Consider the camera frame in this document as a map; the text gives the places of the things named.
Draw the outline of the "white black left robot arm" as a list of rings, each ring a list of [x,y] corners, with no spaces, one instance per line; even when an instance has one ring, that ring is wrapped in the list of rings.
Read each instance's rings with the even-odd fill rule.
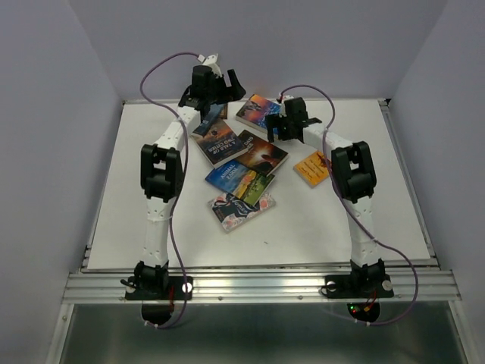
[[[182,300],[190,296],[183,284],[188,276],[171,278],[167,243],[188,163],[189,135],[212,105],[239,101],[246,94],[235,70],[220,74],[215,65],[196,65],[192,80],[176,108],[174,119],[153,143],[140,152],[140,185],[147,204],[142,256],[133,275],[123,282],[128,300]]]

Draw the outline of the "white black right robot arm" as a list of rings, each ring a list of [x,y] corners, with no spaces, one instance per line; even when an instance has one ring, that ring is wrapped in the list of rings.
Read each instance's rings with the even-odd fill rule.
[[[281,96],[280,111],[265,117],[268,140],[299,140],[322,152],[349,225],[351,271],[327,275],[322,294],[329,299],[391,298],[394,296],[378,245],[373,237],[371,198],[377,176],[366,142],[352,142],[330,131],[318,118],[308,116],[303,98]]]

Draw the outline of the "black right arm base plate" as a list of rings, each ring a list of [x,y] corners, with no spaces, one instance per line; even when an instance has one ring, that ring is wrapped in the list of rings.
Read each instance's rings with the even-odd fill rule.
[[[348,300],[347,310],[352,319],[365,324],[374,324],[380,316],[379,299],[394,297],[390,277],[357,278],[348,275],[327,275],[321,294],[330,300]]]

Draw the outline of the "Tale of Two Cities book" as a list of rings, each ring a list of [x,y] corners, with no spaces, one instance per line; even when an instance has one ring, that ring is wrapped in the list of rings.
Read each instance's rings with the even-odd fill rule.
[[[247,147],[224,119],[215,118],[206,127],[205,134],[202,134],[203,125],[197,127],[192,138],[213,168],[219,168],[247,152]]]

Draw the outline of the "Nineteen Eighty Four blue book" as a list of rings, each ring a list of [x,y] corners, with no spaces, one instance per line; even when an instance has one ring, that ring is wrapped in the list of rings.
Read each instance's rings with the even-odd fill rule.
[[[200,125],[192,132],[193,135],[204,137],[211,128],[212,124],[221,116],[222,111],[225,109],[225,105],[213,104],[209,108],[209,112],[204,116]]]

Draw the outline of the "Huckleberry Finn orange book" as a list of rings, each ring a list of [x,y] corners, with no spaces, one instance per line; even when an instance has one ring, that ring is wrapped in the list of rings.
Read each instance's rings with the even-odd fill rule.
[[[330,177],[330,172],[325,164],[324,154],[315,151],[297,164],[293,170],[310,186],[314,188]]]

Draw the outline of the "Jane Eyre blue book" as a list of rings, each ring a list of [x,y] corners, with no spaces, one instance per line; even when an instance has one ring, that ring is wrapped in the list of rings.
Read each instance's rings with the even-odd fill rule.
[[[262,133],[267,133],[266,117],[279,112],[280,104],[253,94],[236,113],[235,118]]]

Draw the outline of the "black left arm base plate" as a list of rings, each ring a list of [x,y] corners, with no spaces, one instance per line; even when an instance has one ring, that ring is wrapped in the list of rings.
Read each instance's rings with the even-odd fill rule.
[[[142,319],[157,328],[167,326],[175,318],[176,301],[192,299],[192,276],[187,277],[186,284],[183,276],[171,276],[166,288],[141,288],[134,283],[134,277],[121,279],[120,282],[125,287],[124,298],[129,301],[142,301]]]

